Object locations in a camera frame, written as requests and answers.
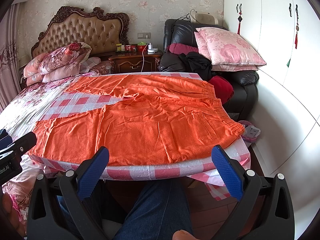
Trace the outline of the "dark wooden nightstand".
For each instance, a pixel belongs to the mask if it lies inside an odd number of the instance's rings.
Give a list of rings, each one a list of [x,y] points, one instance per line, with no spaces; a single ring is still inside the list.
[[[113,72],[136,73],[136,72],[156,72],[162,57],[162,52],[148,53],[115,53],[109,57]]]

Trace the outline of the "white wardrobe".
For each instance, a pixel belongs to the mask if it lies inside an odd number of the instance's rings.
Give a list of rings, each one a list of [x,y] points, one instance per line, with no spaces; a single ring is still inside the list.
[[[300,237],[319,211],[319,18],[308,0],[224,0],[224,24],[265,60],[249,120],[263,173],[287,181]]]

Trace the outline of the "folded pink floral quilt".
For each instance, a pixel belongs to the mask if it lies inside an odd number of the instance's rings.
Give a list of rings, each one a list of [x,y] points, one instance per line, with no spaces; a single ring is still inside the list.
[[[89,58],[91,50],[91,46],[84,42],[74,42],[36,56],[23,70],[26,85],[49,83],[80,74],[81,64]]]

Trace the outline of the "floral pink bed sheet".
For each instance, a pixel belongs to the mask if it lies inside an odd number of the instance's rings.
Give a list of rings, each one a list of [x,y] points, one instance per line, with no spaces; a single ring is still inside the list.
[[[98,97],[81,93],[67,93],[66,88],[77,77],[50,82],[36,83],[25,88],[1,113],[1,128],[16,140],[32,131],[37,121],[70,116],[103,106]],[[12,199],[23,228],[27,228],[29,202],[37,176],[41,173],[55,175],[67,171],[76,164],[53,160],[42,160],[24,154],[22,172],[3,185],[3,191]]]

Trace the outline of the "wall power socket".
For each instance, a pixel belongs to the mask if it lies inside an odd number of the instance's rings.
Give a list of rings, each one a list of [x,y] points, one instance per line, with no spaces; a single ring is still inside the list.
[[[150,39],[151,33],[137,33],[138,39]]]

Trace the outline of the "red cup on nightstand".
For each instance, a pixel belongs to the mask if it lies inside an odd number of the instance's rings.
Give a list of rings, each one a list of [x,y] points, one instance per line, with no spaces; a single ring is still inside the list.
[[[142,53],[145,50],[146,46],[147,46],[146,44],[138,44],[137,45],[137,52]]]

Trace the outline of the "red cushion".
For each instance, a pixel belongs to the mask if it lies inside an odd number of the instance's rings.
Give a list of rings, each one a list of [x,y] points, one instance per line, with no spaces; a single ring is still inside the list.
[[[232,85],[223,77],[214,76],[208,82],[213,85],[215,96],[221,100],[222,104],[227,103],[234,95]]]

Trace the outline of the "pink basket on floor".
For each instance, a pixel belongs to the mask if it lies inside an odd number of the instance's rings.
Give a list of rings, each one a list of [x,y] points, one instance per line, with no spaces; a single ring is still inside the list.
[[[239,121],[242,126],[244,126],[245,131],[241,135],[243,141],[245,142],[246,146],[251,146],[252,143],[255,143],[261,133],[261,130],[255,127],[251,122],[246,120]]]

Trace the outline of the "red tassel wardrobe ornament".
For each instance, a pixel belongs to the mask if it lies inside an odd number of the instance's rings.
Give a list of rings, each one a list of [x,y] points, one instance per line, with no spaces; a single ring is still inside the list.
[[[237,34],[240,35],[240,28],[241,28],[241,22],[242,22],[242,4],[237,4],[236,6],[236,12],[239,14],[238,16],[238,30]]]

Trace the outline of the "orange pants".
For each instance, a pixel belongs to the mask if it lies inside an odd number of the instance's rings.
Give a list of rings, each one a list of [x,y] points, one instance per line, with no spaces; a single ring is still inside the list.
[[[110,95],[112,105],[36,123],[31,155],[78,164],[101,147],[111,166],[180,163],[228,147],[244,132],[205,81],[160,75],[81,77],[69,92]]]

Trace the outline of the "red white checkered tablecloth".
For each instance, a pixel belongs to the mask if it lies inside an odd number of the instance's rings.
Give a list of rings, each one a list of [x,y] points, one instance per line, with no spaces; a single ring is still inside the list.
[[[162,76],[174,76],[174,77],[186,77],[190,79],[201,80],[198,74],[194,73],[175,73],[175,72],[147,72],[144,75],[162,75]],[[115,98],[109,95],[91,95],[82,93],[64,93],[65,90],[62,85],[68,85],[70,80],[66,83],[59,83],[56,88],[61,88],[58,91],[58,96],[53,95],[53,88],[48,89],[49,96],[53,96],[53,100],[44,102],[44,106],[40,107],[40,103],[36,105],[38,107],[35,110],[34,120],[46,120],[51,118],[58,118],[63,116],[69,116],[74,113],[81,113],[88,110],[103,107],[105,105],[112,105],[121,100],[121,98]],[[240,138],[236,140],[231,146],[225,149],[225,152],[230,158],[236,159],[245,168],[250,168],[251,160],[250,153],[246,147],[244,141]],[[77,164],[64,163],[61,161],[47,160],[43,157],[37,157],[31,155],[38,163],[46,166],[45,171],[53,172],[55,170],[65,171],[72,167],[76,167]],[[226,187],[223,184],[211,158],[196,159],[192,161],[185,161],[172,165],[153,165],[153,166],[111,166],[107,167],[103,172],[102,178],[114,179],[114,180],[154,180],[165,179],[171,177],[184,177],[202,181],[207,184],[210,194],[217,200],[222,200],[230,196]]]

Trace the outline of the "pink floral pillow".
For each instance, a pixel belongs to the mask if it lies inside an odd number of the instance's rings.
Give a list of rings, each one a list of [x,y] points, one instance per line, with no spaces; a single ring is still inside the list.
[[[257,51],[236,33],[216,27],[202,27],[196,28],[194,35],[199,54],[211,61],[213,71],[256,71],[266,65]]]

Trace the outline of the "pink curtain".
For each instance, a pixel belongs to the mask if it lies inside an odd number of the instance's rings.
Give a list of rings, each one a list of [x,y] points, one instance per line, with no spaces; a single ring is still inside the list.
[[[16,45],[19,7],[13,4],[1,20],[1,112],[21,91]]]

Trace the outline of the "tufted brown bed headboard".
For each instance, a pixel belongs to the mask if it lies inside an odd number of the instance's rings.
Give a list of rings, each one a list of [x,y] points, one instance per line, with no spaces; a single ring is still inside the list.
[[[45,52],[74,42],[91,46],[91,56],[110,55],[117,44],[128,44],[129,16],[124,12],[104,13],[95,7],[91,12],[83,8],[62,6],[51,19],[45,32],[41,32],[31,48],[34,58]]]

